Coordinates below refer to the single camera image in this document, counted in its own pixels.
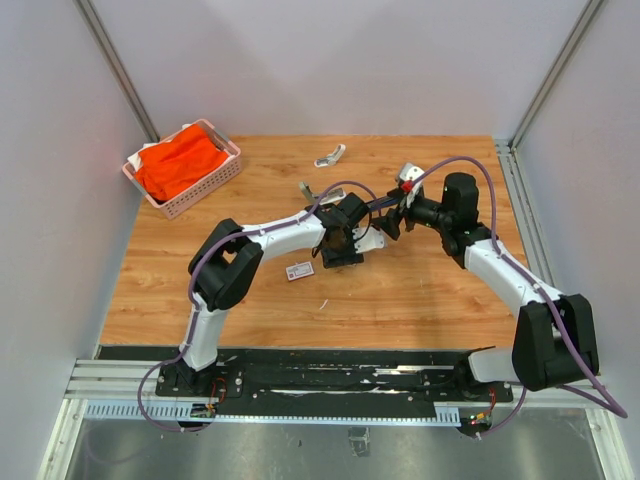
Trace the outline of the grey white stapler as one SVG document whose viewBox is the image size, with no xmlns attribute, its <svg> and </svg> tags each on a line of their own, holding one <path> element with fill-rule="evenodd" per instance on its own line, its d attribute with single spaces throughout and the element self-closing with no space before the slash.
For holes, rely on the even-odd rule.
<svg viewBox="0 0 640 480">
<path fill-rule="evenodd" d="M 313 204 L 316 202 L 316 200 L 320 197 L 319 193 L 314 193 L 310 186 L 304 182 L 301 181 L 299 184 L 299 189 L 301 191 L 301 193 L 303 194 L 303 196 L 305 197 L 305 199 L 310 203 Z M 330 203 L 337 203 L 339 201 L 341 201 L 342 199 L 344 199 L 346 197 L 346 192 L 344 191 L 344 189 L 342 187 L 337 187 L 337 188 L 333 188 L 331 190 L 329 190 L 320 200 L 320 204 L 321 205 L 326 205 L 326 204 L 330 204 Z"/>
</svg>

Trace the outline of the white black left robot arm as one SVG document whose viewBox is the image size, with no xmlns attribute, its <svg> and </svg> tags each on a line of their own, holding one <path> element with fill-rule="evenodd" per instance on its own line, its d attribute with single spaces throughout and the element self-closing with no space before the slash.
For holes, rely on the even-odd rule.
<svg viewBox="0 0 640 480">
<path fill-rule="evenodd" d="M 191 319 L 175 362 L 184 390 L 200 396 L 214 383 L 212 366 L 230 310 L 247 295 L 258 268 L 270 259 L 310 249 L 326 269 L 362 263 L 357 228 L 370 208 L 350 193 L 336 204 L 310 206 L 283 220 L 241 226 L 220 222 L 189 264 Z"/>
</svg>

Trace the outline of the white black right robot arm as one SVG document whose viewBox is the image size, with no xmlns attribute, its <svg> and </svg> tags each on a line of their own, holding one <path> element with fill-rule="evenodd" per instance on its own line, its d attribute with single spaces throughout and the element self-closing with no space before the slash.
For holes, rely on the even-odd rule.
<svg viewBox="0 0 640 480">
<path fill-rule="evenodd" d="M 422 171 L 406 164 L 389 191 L 393 206 L 375 220 L 378 229 L 397 239 L 417 225 L 438 232 L 443 250 L 463 269 L 482 280 L 516 320 L 510 348 L 488 347 L 469 353 L 453 375 L 455 392 L 474 400 L 490 382 L 515 382 L 530 391 L 584 380 L 599 372 L 599 358 L 589 301 L 565 295 L 534 276 L 478 219 L 475 178 L 454 172 L 444 180 L 442 198 L 425 197 Z"/>
</svg>

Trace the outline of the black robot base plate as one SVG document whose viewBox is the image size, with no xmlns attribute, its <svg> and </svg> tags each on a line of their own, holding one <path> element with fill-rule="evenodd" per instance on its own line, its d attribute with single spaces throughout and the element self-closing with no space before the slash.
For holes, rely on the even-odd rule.
<svg viewBox="0 0 640 480">
<path fill-rule="evenodd" d="M 462 423 L 486 427 L 495 408 L 521 405 L 515 382 L 469 383 L 467 351 L 223 348 L 208 390 L 195 395 L 176 376 L 171 347 L 106 346 L 100 361 L 132 366 L 134 400 L 202 403 L 212 413 L 225 405 L 243 412 L 398 413 L 415 402 L 468 406 Z"/>
</svg>

